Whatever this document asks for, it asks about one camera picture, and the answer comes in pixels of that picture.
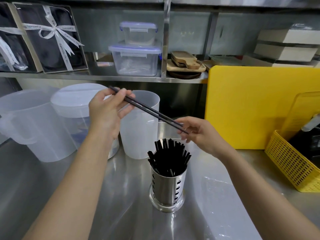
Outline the person's left hand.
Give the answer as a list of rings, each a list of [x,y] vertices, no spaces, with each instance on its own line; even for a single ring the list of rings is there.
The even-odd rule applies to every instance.
[[[131,90],[119,89],[115,95],[106,98],[98,98],[98,93],[89,103],[90,136],[104,140],[115,140],[120,130],[120,122],[130,113],[134,106],[124,101],[125,96],[135,98]]]

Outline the person's right hand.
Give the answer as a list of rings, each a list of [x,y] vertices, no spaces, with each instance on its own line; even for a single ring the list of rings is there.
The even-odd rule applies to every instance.
[[[200,119],[200,126],[183,126],[183,130],[188,134],[180,131],[178,133],[186,143],[192,141],[204,152],[219,159],[226,155],[229,145],[209,121]]]

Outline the person's right forearm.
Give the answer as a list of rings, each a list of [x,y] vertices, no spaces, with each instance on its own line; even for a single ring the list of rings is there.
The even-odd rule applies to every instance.
[[[320,240],[320,230],[277,192],[230,145],[214,156],[226,167],[250,219],[263,240]]]

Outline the stainless steel shelf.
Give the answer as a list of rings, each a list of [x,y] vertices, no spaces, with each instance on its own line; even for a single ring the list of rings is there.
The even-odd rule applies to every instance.
[[[56,74],[29,74],[0,72],[0,77],[35,78],[59,80],[89,80],[106,82],[148,82],[148,83],[182,83],[207,84],[208,72],[200,78],[181,80],[166,75],[167,50],[169,48],[169,24],[171,11],[209,12],[209,22],[206,31],[203,57],[206,59],[210,52],[210,45],[214,39],[214,30],[219,13],[264,13],[264,12],[317,12],[320,10],[320,0],[0,0],[19,3],[62,4],[79,9],[117,10],[129,9],[136,11],[163,11],[162,53],[163,61],[158,64],[156,76],[126,76],[118,75],[115,68],[98,67],[93,52],[86,53],[88,71],[65,72]]]

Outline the tall clear plastic jug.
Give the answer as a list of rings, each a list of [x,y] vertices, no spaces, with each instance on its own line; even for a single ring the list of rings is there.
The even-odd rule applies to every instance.
[[[154,142],[158,140],[158,118],[135,107],[121,119],[120,136],[127,156],[136,160],[145,159],[148,151],[156,150]]]

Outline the bundle of black chopsticks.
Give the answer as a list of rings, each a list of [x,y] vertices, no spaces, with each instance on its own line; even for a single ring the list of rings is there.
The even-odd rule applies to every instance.
[[[162,139],[154,142],[156,151],[148,151],[148,161],[152,169],[163,177],[177,177],[183,174],[191,154],[185,145],[173,139]]]

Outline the large clear blue-clip storage box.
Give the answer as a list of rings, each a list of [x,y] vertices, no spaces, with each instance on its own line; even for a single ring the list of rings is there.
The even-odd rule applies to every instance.
[[[115,69],[119,75],[157,75],[158,58],[162,57],[162,48],[118,43],[110,45],[108,49],[112,53]]]

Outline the dark round plate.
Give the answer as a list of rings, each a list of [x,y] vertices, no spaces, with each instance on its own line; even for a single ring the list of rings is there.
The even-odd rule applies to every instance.
[[[198,79],[201,76],[201,72],[173,72],[168,71],[169,75],[176,79],[192,80]]]

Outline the yellow cutting board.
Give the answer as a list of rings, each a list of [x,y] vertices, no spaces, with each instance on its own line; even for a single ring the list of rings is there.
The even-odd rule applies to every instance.
[[[295,96],[320,91],[320,68],[216,65],[205,119],[235,149],[262,149],[282,127]]]

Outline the small wooden serving board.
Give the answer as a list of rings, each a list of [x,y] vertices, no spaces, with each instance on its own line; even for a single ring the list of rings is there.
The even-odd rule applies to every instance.
[[[185,64],[186,68],[189,70],[198,70],[200,64],[197,62],[197,57],[186,51],[172,51],[171,58],[173,58],[178,63]]]

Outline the black gift box white ribbon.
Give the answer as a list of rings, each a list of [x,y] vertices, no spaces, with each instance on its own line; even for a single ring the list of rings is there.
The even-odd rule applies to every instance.
[[[0,2],[0,72],[43,72],[14,4]]]
[[[44,73],[87,70],[70,6],[13,2]]]

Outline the perforated steel chopstick holder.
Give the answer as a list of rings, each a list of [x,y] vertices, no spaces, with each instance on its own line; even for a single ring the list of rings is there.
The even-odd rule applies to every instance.
[[[187,169],[178,176],[165,177],[151,167],[149,199],[154,208],[162,213],[174,213],[182,207],[186,196],[183,189],[186,172]]]

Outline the translucent yellow plastic lid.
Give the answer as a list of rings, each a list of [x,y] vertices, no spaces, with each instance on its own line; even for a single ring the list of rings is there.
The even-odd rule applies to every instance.
[[[298,93],[279,131],[289,141],[300,130],[309,132],[320,125],[320,91]]]

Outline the yellow plastic basket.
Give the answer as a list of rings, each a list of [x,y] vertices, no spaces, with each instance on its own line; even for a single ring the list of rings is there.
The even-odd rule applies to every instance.
[[[271,135],[265,153],[302,193],[320,193],[320,168],[298,152],[275,130]]]

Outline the black bottle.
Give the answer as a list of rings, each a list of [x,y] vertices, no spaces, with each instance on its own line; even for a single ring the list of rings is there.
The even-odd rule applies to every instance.
[[[320,169],[320,114],[302,126],[289,143]]]

